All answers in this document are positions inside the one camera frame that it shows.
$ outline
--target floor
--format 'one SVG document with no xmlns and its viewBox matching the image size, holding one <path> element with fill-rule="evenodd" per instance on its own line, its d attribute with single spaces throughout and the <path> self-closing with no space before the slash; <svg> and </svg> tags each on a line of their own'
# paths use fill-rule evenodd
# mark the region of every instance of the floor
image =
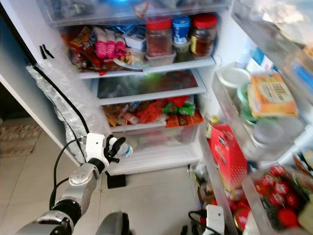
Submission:
<svg viewBox="0 0 313 235">
<path fill-rule="evenodd" d="M 0 235 L 13 235 L 48 210 L 52 172 L 59 147 L 42 131 L 27 157 L 0 159 Z M 62 156 L 58 181 L 76 169 Z M 60 197 L 66 184 L 58 190 Z M 94 235 L 104 217 L 115 209 L 128 213 L 134 235 L 179 235 L 189 224 L 188 211 L 197 208 L 186 167 L 134 174 L 125 188 L 107 189 L 105 175 L 98 181 L 87 213 L 74 235 Z"/>
</svg>

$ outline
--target refrigerator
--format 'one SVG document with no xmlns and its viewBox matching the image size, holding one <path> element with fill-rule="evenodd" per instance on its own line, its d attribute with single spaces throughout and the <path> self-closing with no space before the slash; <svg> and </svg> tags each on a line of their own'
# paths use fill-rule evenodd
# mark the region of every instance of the refrigerator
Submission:
<svg viewBox="0 0 313 235">
<path fill-rule="evenodd" d="M 257 1 L 245 0 L 120 0 L 88 1 L 99 7 L 93 14 L 60 18 L 51 13 L 48 0 L 1 0 L 1 16 L 10 28 L 10 33 L 19 42 L 21 50 L 28 57 L 28 62 L 14 53 L 15 46 L 0 50 L 0 81 L 18 102 L 31 114 L 49 136 L 63 147 L 67 138 L 66 128 L 77 125 L 82 135 L 88 131 L 117 137 L 125 136 L 134 148 L 129 158 L 121 159 L 119 164 L 111 164 L 111 175 L 133 174 L 145 171 L 188 165 L 202 161 L 206 164 L 217 202 L 224 209 L 225 224 L 231 234 L 238 234 L 227 202 L 219 173 L 204 136 L 206 123 L 166 128 L 164 121 L 148 124 L 110 127 L 101 105 L 127 103 L 194 94 L 203 117 L 220 115 L 222 121 L 229 123 L 237 142 L 248 160 L 258 163 L 260 168 L 273 163 L 293 164 L 292 154 L 299 149 L 312 147 L 313 142 L 313 59 L 303 48 L 283 34 L 273 23 L 256 17 Z M 135 15 L 136 4 L 148 2 L 145 16 Z M 195 15 L 214 12 L 218 16 L 217 38 L 210 57 L 178 62 L 165 66 L 146 67 L 143 72 L 113 71 L 105 75 L 96 72 L 77 72 L 64 55 L 64 42 L 60 28 L 80 24 L 143 24 L 147 17 Z M 284 82 L 288 86 L 299 109 L 304 128 L 292 140 L 271 147 L 257 145 L 252 139 L 250 129 L 246 128 L 239 116 L 232 98 L 219 82 L 218 71 L 229 66 L 245 66 L 252 52 L 259 48 L 277 66 Z M 303 76 L 293 69 L 302 65 L 311 74 Z M 44 96 L 47 87 L 39 89 L 30 75 L 37 67 L 40 75 L 52 87 L 63 102 L 65 109 L 71 110 L 76 122 L 61 122 L 56 97 Z M 166 87 L 158 90 L 146 87 L 138 93 L 126 96 L 98 97 L 98 87 L 110 88 L 131 81 L 136 76 L 170 71 L 186 71 L 191 75 L 192 83 L 181 87 Z M 73 154 L 75 149 L 66 151 L 68 156 L 79 165 L 82 160 Z"/>
</svg>

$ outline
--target small bottle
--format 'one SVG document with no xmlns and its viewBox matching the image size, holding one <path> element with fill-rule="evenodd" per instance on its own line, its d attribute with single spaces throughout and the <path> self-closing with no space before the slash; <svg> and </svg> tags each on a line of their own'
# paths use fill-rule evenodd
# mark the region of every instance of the small bottle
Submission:
<svg viewBox="0 0 313 235">
<path fill-rule="evenodd" d="M 221 120 L 220 116 L 218 116 L 218 115 L 212 115 L 211 116 L 211 118 L 210 118 L 209 122 L 207 123 L 207 126 L 204 130 L 205 137 L 207 137 L 208 139 L 211 138 L 213 125 L 219 124 L 220 120 Z"/>
<path fill-rule="evenodd" d="M 115 137 L 112 137 L 109 141 L 109 144 L 110 144 L 110 148 L 112 148 L 113 144 L 117 141 L 117 138 Z M 126 144 L 126 143 L 123 143 L 119 149 L 119 151 L 117 152 L 117 155 L 119 156 L 122 156 L 122 157 L 129 157 L 130 155 L 133 154 L 133 148 Z"/>
</svg>

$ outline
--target jar of sauce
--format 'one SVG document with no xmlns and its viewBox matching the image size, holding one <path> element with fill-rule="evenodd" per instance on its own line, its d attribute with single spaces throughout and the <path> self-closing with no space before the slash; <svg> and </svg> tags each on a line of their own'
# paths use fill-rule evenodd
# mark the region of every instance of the jar of sauce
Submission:
<svg viewBox="0 0 313 235">
<path fill-rule="evenodd" d="M 211 55 L 216 36 L 217 17 L 212 14 L 198 15 L 192 20 L 191 54 L 197 58 Z"/>
<path fill-rule="evenodd" d="M 146 23 L 147 54 L 149 56 L 169 55 L 172 49 L 172 20 L 170 18 L 161 21 Z"/>
</svg>

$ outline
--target blue container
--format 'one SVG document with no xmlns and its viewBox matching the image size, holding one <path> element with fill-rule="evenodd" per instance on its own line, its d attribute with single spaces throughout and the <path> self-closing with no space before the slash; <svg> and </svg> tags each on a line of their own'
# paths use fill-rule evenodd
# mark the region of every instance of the blue container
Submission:
<svg viewBox="0 0 313 235">
<path fill-rule="evenodd" d="M 190 26 L 189 17 L 182 17 L 173 20 L 173 37 L 175 44 L 186 43 Z"/>
</svg>

